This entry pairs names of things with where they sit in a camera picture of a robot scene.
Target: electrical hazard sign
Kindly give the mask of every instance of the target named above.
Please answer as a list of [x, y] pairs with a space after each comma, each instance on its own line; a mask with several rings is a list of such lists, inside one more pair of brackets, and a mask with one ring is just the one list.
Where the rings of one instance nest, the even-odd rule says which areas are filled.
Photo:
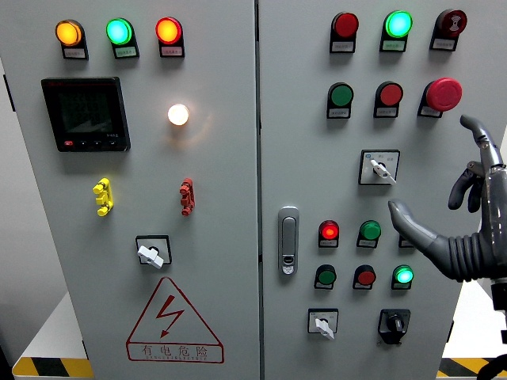
[[131, 361], [223, 363], [223, 345], [169, 277], [162, 277], [128, 340]]

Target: white light bulb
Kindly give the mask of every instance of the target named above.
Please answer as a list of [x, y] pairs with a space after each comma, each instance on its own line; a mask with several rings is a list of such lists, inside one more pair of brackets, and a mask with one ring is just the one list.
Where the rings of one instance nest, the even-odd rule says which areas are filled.
[[183, 104], [175, 104], [167, 112], [169, 121], [174, 125], [183, 125], [189, 119], [189, 109]]

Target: robotic hand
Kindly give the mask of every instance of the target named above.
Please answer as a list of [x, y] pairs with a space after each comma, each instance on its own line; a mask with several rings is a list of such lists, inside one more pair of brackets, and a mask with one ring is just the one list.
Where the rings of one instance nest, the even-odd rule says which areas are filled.
[[461, 116], [461, 124], [472, 131], [481, 151], [481, 162], [471, 161], [452, 188], [448, 206], [461, 206], [471, 187], [468, 210], [482, 204], [482, 226], [478, 233], [464, 237], [444, 237], [414, 220], [401, 201], [389, 201], [395, 229], [428, 257], [449, 279], [502, 279], [507, 282], [507, 169], [490, 133], [478, 120]]

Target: control panel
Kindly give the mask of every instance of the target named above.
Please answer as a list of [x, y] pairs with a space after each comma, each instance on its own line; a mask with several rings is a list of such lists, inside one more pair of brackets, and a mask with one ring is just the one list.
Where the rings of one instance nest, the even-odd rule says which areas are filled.
[[448, 194], [460, 115], [505, 130], [507, 8], [416, 3], [0, 0], [97, 379], [435, 378], [459, 284], [387, 201], [478, 229]]
[[[448, 197], [478, 160], [460, 116], [504, 134], [507, 53], [490, 28], [506, 17], [500, 1], [259, 1], [266, 379], [436, 377], [459, 284], [395, 231], [387, 201], [448, 236], [477, 231]], [[290, 276], [276, 266], [287, 206]]]

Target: white switch handle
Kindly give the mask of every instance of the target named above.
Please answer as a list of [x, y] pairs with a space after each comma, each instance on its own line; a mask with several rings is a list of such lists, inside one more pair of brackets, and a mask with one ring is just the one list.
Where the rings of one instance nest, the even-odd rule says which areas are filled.
[[315, 318], [315, 325], [323, 336], [329, 340], [334, 340], [333, 330], [330, 329], [330, 326], [326, 321], [321, 321], [320, 319]]
[[139, 257], [142, 257], [146, 260], [149, 265], [160, 269], [164, 264], [164, 259], [162, 259], [156, 249], [148, 249], [144, 245], [141, 245], [139, 251], [137, 251]]
[[373, 165], [373, 170], [375, 170], [375, 173], [377, 175], [389, 182], [390, 184], [396, 184], [396, 180], [392, 177], [391, 173], [389, 173], [384, 165], [379, 164], [375, 160], [370, 160], [371, 164]]

